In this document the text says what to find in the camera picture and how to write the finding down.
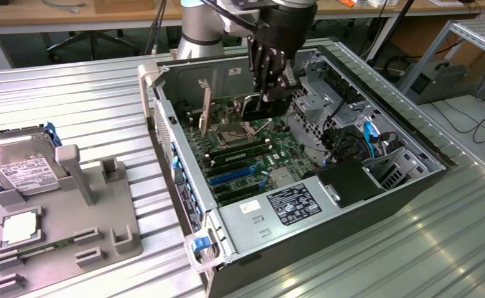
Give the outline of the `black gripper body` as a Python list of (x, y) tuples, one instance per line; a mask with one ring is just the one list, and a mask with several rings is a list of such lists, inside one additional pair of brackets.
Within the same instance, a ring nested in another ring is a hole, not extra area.
[(293, 59), (305, 44), (317, 13), (317, 5), (297, 8), (283, 5), (259, 10), (257, 31), (249, 40), (249, 52), (274, 48)]

